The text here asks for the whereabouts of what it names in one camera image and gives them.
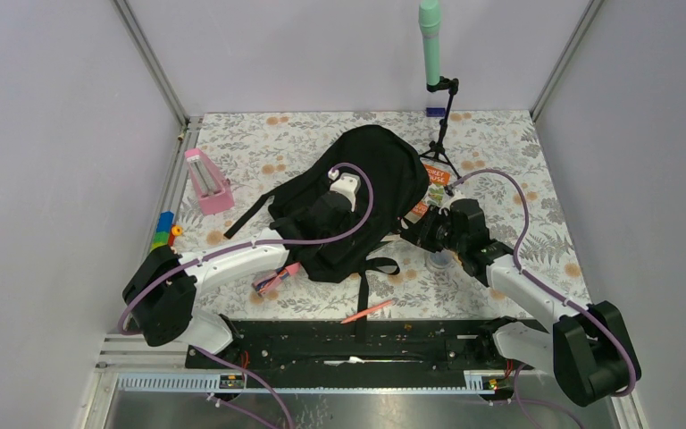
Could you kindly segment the orange treehouse book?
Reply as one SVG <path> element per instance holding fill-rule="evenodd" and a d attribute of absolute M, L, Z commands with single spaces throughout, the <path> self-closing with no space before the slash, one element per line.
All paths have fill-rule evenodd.
<path fill-rule="evenodd" d="M 444 187 L 452 182 L 452 174 L 440 168 L 424 164 L 430 184 L 422 200 L 413 207 L 409 216 L 418 220 L 428 210 L 429 206 L 440 206 L 446 197 Z"/>

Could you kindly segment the floral tablecloth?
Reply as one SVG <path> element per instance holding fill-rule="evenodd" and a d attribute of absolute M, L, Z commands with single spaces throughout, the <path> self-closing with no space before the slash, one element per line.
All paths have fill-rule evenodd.
<path fill-rule="evenodd" d="M 306 171 L 346 130 L 378 124 L 421 152 L 439 132 L 438 120 L 422 112 L 207 114 L 198 124 L 197 147 L 230 180 L 235 206 L 203 215 L 187 185 L 178 212 L 183 233 L 174 241 L 179 252 L 220 245 L 225 232 L 263 193 Z M 454 112 L 444 145 L 459 176 L 465 177 L 460 190 L 479 202 L 491 236 L 518 246 L 523 266 L 546 284 L 588 300 L 530 115 Z M 400 268 L 395 275 L 370 271 L 365 276 L 370 305 L 394 300 L 378 311 L 380 319 L 524 317 L 511 299 L 484 287 L 458 263 L 445 272 L 431 272 L 426 253 L 402 240 L 386 245 L 380 255 Z M 245 278 L 209 290 L 198 305 L 233 319 L 342 320 L 357 310 L 360 281 L 360 275 L 352 274 L 339 283 L 312 282 L 299 273 L 258 295 Z"/>

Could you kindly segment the green microphone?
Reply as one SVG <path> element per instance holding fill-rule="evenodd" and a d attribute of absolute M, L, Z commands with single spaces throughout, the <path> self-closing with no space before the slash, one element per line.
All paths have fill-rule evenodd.
<path fill-rule="evenodd" d="M 438 0 L 424 0 L 419 4 L 418 24 L 422 34 L 422 50 L 426 85 L 434 87 L 440 81 L 439 31 L 441 8 Z"/>

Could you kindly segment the colourful toy blocks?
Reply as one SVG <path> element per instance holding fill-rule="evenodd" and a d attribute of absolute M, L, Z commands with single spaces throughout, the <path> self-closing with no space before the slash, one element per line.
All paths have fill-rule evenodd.
<path fill-rule="evenodd" d="M 183 228 L 175 222 L 175 213 L 173 213 L 173 211 L 161 212 L 155 226 L 149 250 L 153 251 L 156 248 L 164 246 L 171 247 L 175 239 L 181 236 L 182 233 Z"/>

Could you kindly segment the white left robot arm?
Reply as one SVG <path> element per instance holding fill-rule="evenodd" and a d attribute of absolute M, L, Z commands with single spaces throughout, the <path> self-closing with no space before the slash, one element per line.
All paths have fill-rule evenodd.
<path fill-rule="evenodd" d="M 283 268 L 293 250 L 346 239 L 363 225 L 317 240 L 284 240 L 265 228 L 247 239 L 182 255 L 167 246 L 155 248 L 123 290 L 126 307 L 118 331 L 141 334 L 151 347 L 182 342 L 207 353 L 218 366 L 233 366 L 241 355 L 239 340 L 223 318 L 198 309 L 196 300 L 224 283 Z"/>

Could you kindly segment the black student backpack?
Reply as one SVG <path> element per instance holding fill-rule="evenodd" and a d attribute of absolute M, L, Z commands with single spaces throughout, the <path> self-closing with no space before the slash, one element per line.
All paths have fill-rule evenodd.
<path fill-rule="evenodd" d="M 430 179 L 416 150 L 393 131 L 368 124 L 347 130 L 305 172 L 263 194 L 225 232 L 233 237 L 266 206 L 271 228 L 290 246 L 313 282 L 350 274 L 399 273 L 397 262 L 372 257 L 425 196 Z"/>

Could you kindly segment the clear tape roll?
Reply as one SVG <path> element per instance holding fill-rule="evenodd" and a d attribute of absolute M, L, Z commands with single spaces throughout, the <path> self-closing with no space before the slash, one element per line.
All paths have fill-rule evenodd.
<path fill-rule="evenodd" d="M 425 264 L 434 273 L 445 272 L 455 262 L 452 254 L 447 251 L 429 252 L 425 256 Z"/>

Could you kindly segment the pink pencil case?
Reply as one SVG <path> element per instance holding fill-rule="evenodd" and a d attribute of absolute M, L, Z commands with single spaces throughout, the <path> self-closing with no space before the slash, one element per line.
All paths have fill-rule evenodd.
<path fill-rule="evenodd" d="M 300 271 L 300 268 L 301 264 L 299 263 L 279 268 L 276 271 L 255 280 L 252 283 L 252 288 L 258 295 L 263 295 L 276 289 L 283 281 L 296 275 Z"/>

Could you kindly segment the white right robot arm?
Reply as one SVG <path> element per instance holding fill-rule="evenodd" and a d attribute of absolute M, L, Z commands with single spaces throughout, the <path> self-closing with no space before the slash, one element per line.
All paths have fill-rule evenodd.
<path fill-rule="evenodd" d="M 553 375 L 580 407 L 630 393 L 641 378 L 620 310 L 609 301 L 569 298 L 523 268 L 511 247 L 491 238 L 477 201 L 430 206 L 417 222 L 402 221 L 400 236 L 429 252 L 454 253 L 468 275 L 505 294 L 540 324 L 533 329 L 510 317 L 492 322 L 488 337 L 476 345 L 485 366 L 498 368 L 508 359 L 528 364 Z"/>

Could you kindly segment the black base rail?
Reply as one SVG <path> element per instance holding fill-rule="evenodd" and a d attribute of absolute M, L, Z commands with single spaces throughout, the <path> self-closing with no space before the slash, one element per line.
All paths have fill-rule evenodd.
<path fill-rule="evenodd" d="M 491 343 L 498 319 L 237 320 L 219 358 L 280 388 L 460 388 L 464 372 L 503 377 L 520 364 Z"/>

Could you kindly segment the black tripod stand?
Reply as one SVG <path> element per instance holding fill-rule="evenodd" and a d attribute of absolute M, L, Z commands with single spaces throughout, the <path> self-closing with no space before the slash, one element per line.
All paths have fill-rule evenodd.
<path fill-rule="evenodd" d="M 435 163 L 447 165 L 449 167 L 449 169 L 451 170 L 451 172 L 458 178 L 459 177 L 459 171 L 456 169 L 454 164 L 450 161 L 450 159 L 446 153 L 446 148 L 444 146 L 444 139 L 445 139 L 447 132 L 448 132 L 448 122 L 449 122 L 451 110 L 453 107 L 454 97 L 459 90 L 459 80 L 458 79 L 449 79 L 449 78 L 446 78 L 444 76 L 440 76 L 437 84 L 428 84 L 427 85 L 427 90 L 430 93 L 447 91 L 448 101 L 447 101 L 443 116 L 439 120 L 438 138 L 436 140 L 431 141 L 429 143 L 428 150 L 421 153 L 419 155 L 419 157 L 422 159 L 431 160 L 432 162 L 435 162 Z"/>

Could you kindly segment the blue block at wall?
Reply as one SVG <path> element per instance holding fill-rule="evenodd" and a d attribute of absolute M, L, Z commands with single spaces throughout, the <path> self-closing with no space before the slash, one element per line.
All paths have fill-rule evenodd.
<path fill-rule="evenodd" d="M 443 107 L 426 107 L 425 114 L 427 117 L 442 117 L 446 110 Z"/>

